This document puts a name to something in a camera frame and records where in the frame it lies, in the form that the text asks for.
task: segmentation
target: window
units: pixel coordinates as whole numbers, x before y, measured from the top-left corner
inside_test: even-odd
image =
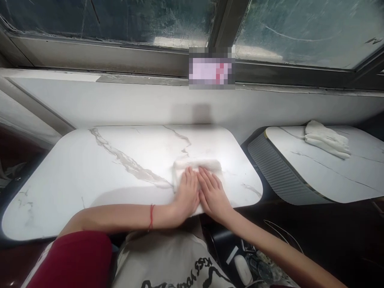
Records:
[[[17,34],[205,47],[218,0],[0,0]]]
[[[240,59],[353,69],[384,44],[384,3],[251,0],[236,39]]]
[[[17,67],[188,77],[232,47],[237,82],[384,91],[382,0],[0,0]]]

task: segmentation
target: hand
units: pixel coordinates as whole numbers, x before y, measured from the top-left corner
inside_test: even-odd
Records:
[[[204,212],[225,226],[234,210],[224,192],[220,179],[201,167],[199,167],[197,176],[201,185],[199,196]]]
[[[179,189],[173,202],[173,205],[176,207],[177,216],[182,222],[196,212],[199,206],[198,184],[197,173],[191,167],[187,167],[183,172]]]

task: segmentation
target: white cloth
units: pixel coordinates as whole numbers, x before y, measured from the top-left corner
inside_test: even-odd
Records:
[[[206,244],[183,232],[151,232],[129,241],[112,288],[233,287]]]
[[[176,160],[173,164],[173,189],[176,193],[177,189],[180,185],[180,180],[185,168],[191,166],[192,170],[199,171],[199,167],[206,168],[209,172],[214,173],[221,181],[223,187],[224,185],[224,177],[223,171],[221,170],[221,164],[218,160],[215,159],[184,159],[184,160]]]
[[[333,154],[342,159],[351,157],[348,138],[337,134],[334,130],[312,120],[305,127],[305,142]]]

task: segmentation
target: white marble table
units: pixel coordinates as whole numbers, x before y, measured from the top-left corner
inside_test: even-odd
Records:
[[[174,197],[172,165],[187,157],[221,163],[233,207],[262,197],[259,176],[220,126],[97,127],[59,140],[8,205],[2,231],[11,240],[44,238],[56,236],[75,213],[90,206],[168,204]]]
[[[268,127],[266,137],[314,190],[340,203],[384,196],[384,142],[350,126],[328,126],[349,139],[342,160],[304,141],[304,127]]]

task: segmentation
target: red string bracelet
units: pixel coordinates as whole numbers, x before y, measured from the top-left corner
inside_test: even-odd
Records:
[[[155,206],[151,204],[151,223],[149,224],[148,230],[153,229],[153,208]]]

